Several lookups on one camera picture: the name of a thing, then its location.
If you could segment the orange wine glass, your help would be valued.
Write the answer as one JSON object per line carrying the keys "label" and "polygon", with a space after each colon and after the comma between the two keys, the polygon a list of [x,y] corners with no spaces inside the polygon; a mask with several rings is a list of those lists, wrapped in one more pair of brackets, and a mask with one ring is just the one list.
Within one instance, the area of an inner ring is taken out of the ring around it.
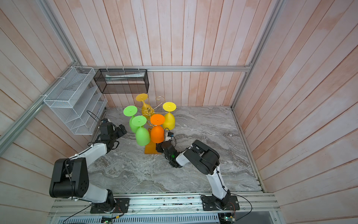
{"label": "orange wine glass", "polygon": [[151,117],[150,122],[154,127],[151,130],[151,140],[154,143],[162,143],[165,139],[165,131],[162,125],[165,122],[165,117],[161,114],[155,114]]}

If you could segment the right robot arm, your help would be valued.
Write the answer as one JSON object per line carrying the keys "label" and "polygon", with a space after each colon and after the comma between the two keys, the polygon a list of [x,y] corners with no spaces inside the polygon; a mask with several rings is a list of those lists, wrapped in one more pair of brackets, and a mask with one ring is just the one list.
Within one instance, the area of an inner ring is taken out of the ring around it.
{"label": "right robot arm", "polygon": [[220,172],[219,154],[210,146],[195,140],[183,152],[178,152],[171,141],[164,141],[156,145],[156,150],[163,153],[169,164],[174,168],[182,168],[191,163],[201,173],[206,175],[212,189],[209,203],[223,209],[229,203],[231,193],[225,186]]}

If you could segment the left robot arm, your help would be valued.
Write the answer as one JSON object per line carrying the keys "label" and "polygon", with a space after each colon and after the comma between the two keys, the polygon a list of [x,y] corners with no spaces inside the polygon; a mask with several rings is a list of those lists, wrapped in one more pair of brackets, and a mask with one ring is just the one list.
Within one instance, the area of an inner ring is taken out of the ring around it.
{"label": "left robot arm", "polygon": [[100,133],[88,148],[69,158],[55,162],[49,195],[52,198],[76,198],[99,205],[105,213],[111,212],[116,205],[113,192],[90,183],[88,167],[100,157],[118,147],[118,139],[127,134],[124,125],[116,126],[103,119]]}

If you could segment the rear green wine glass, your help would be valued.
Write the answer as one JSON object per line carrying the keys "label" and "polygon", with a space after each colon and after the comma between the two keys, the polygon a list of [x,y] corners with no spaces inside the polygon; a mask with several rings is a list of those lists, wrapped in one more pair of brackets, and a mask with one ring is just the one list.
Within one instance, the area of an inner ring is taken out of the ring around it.
{"label": "rear green wine glass", "polygon": [[130,117],[129,125],[130,125],[130,129],[133,133],[136,133],[139,128],[139,127],[133,125],[133,123],[132,123],[132,120],[135,118],[135,115],[137,114],[137,112],[138,112],[138,108],[134,105],[127,106],[123,110],[124,115],[127,117]]}

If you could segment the green wine glass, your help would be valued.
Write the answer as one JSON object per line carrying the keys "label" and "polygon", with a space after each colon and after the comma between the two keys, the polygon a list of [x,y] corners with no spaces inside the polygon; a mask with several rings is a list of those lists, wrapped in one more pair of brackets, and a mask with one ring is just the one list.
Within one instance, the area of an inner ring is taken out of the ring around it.
{"label": "green wine glass", "polygon": [[139,127],[133,125],[133,123],[132,123],[132,120],[135,118],[135,115],[137,114],[137,112],[138,112],[138,108],[134,105],[127,106],[123,110],[124,115],[127,117],[130,117],[129,125],[130,125],[130,129],[133,133],[136,133],[139,128]]}
{"label": "green wine glass", "polygon": [[146,146],[150,143],[151,137],[144,125],[147,123],[147,119],[144,116],[135,116],[131,122],[135,127],[136,130],[136,141],[139,146]]}

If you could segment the front green wine glass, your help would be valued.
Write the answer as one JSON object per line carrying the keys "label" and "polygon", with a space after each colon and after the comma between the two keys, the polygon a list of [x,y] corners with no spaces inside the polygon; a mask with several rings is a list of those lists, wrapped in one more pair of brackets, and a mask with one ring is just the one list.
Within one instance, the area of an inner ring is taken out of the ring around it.
{"label": "front green wine glass", "polygon": [[146,146],[150,143],[151,137],[144,125],[147,123],[147,119],[144,116],[135,116],[131,122],[135,127],[136,130],[136,141],[139,146]]}

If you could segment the amber yellow wine glass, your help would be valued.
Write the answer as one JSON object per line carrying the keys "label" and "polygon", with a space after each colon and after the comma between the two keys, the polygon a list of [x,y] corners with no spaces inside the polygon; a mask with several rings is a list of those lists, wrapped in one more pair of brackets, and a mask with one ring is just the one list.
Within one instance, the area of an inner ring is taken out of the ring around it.
{"label": "amber yellow wine glass", "polygon": [[138,102],[142,102],[142,108],[141,113],[144,117],[147,118],[147,120],[150,119],[150,117],[154,114],[154,109],[150,105],[150,99],[146,93],[139,94],[136,97],[136,100]]}

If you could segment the white mesh wall shelf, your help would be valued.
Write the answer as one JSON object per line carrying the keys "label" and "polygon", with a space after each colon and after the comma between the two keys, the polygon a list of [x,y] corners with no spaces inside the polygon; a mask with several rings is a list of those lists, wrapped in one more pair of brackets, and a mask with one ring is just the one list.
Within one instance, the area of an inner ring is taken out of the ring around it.
{"label": "white mesh wall shelf", "polygon": [[44,99],[75,135],[93,135],[107,105],[98,87],[89,87],[94,76],[91,67],[72,67]]}

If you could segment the black mesh wall basket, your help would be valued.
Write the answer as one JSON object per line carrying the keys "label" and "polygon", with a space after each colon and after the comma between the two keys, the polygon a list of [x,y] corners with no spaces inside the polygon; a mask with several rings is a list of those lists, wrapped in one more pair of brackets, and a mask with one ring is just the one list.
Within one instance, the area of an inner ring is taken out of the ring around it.
{"label": "black mesh wall basket", "polygon": [[150,85],[145,69],[98,69],[94,81],[104,94],[148,93]]}

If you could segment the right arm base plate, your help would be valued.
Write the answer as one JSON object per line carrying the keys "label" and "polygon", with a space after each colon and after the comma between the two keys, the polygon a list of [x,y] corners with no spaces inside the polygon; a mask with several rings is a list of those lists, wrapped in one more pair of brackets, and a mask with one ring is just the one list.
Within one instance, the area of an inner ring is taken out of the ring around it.
{"label": "right arm base plate", "polygon": [[204,211],[238,211],[240,210],[237,196],[226,195],[223,199],[218,199],[214,195],[201,195],[202,207]]}

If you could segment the aluminium frame rail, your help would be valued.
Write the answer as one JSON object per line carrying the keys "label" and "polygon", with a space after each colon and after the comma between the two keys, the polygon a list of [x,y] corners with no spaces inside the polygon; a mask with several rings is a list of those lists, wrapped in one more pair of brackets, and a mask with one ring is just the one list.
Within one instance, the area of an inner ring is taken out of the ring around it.
{"label": "aluminium frame rail", "polygon": [[248,72],[249,65],[224,66],[80,66],[80,68],[118,69],[122,71],[147,70],[148,72]]}

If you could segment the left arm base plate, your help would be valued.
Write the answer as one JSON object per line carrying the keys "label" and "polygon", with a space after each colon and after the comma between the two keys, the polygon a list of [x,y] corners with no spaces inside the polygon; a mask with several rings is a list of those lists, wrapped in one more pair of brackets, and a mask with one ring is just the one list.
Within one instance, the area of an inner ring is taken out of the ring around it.
{"label": "left arm base plate", "polygon": [[114,200],[105,203],[96,203],[92,205],[90,214],[102,213],[127,213],[129,209],[130,198],[114,198]]}

